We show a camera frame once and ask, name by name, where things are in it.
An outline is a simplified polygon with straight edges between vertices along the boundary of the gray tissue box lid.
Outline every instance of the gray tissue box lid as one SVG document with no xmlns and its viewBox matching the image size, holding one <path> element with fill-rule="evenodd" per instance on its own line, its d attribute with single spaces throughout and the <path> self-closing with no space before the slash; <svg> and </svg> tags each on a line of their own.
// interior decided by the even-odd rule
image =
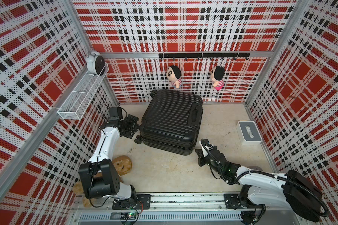
<svg viewBox="0 0 338 225">
<path fill-rule="evenodd" d="M 243 133 L 244 140 L 246 141 L 256 141 L 256 142 L 261 142 L 262 138 L 260 134 L 258 133 L 257 126 L 253 121 L 248 121 L 248 122 L 239 122 L 240 129 Z M 253 138 L 251 138 L 247 132 L 247 129 L 245 128 L 246 126 L 250 127 L 250 130 L 252 131 Z"/>
</svg>

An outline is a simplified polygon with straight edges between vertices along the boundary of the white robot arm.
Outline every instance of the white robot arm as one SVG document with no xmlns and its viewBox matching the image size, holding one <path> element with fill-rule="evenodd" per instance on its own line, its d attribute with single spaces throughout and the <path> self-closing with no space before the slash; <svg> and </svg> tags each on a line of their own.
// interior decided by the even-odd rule
<svg viewBox="0 0 338 225">
<path fill-rule="evenodd" d="M 238 195 L 238 207 L 258 208 L 265 205 L 291 208 L 301 217 L 318 222 L 320 216 L 328 216 L 328 207 L 321 200 L 321 191 L 294 170 L 288 173 L 265 173 L 228 162 L 225 156 L 209 143 L 201 139 L 201 149 L 196 149 L 198 164 L 209 165 L 227 184 L 242 184 Z"/>
<path fill-rule="evenodd" d="M 79 167 L 79 176 L 87 199 L 113 197 L 126 201 L 122 205 L 131 207 L 136 203 L 135 189 L 119 181 L 119 175 L 112 163 L 113 151 L 119 137 L 132 138 L 138 130 L 138 118 L 127 115 L 124 119 L 122 108 L 109 108 L 109 120 L 101 126 L 99 143 L 93 156 Z"/>
</svg>

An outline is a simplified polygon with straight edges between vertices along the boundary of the doll head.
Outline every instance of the doll head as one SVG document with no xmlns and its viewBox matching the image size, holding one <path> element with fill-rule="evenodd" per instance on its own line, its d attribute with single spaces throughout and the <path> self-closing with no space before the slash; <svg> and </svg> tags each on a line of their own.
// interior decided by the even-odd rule
<svg viewBox="0 0 338 225">
<path fill-rule="evenodd" d="M 221 66 L 215 66 L 211 73 L 210 73 L 210 79 L 214 82 L 222 80 L 224 77 L 224 67 Z"/>
<path fill-rule="evenodd" d="M 176 65 L 170 65 L 167 69 L 167 78 L 171 82 L 176 82 L 181 77 L 179 67 Z"/>
</svg>

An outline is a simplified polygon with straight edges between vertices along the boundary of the tissue box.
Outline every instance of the tissue box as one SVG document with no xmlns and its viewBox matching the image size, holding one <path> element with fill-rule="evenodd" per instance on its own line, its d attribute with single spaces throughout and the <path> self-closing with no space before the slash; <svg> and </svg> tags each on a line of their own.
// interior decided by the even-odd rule
<svg viewBox="0 0 338 225">
<path fill-rule="evenodd" d="M 262 137 L 254 121 L 239 120 L 236 128 L 242 145 L 259 145 L 262 142 Z"/>
</svg>

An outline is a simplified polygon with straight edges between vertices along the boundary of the beige floor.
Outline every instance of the beige floor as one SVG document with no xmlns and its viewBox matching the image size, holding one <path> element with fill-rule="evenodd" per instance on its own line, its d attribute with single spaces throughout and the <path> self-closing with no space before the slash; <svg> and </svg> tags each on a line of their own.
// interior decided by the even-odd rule
<svg viewBox="0 0 338 225">
<path fill-rule="evenodd" d="M 139 117 L 140 124 L 147 105 L 121 107 Z M 260 166 L 264 171 L 272 172 L 260 145 L 240 144 L 236 124 L 238 120 L 249 119 L 243 105 L 204 105 L 203 109 L 197 148 L 200 148 L 201 138 L 208 138 L 228 161 L 244 166 Z M 133 139 L 120 137 L 114 158 L 120 155 L 131 158 L 133 169 L 122 178 L 124 183 L 134 185 L 137 192 L 240 191 L 239 185 L 227 185 L 222 180 L 214 179 L 208 166 L 200 167 L 195 151 L 187 156 L 174 154 L 143 143 L 136 144 L 135 137 L 136 134 Z"/>
</svg>

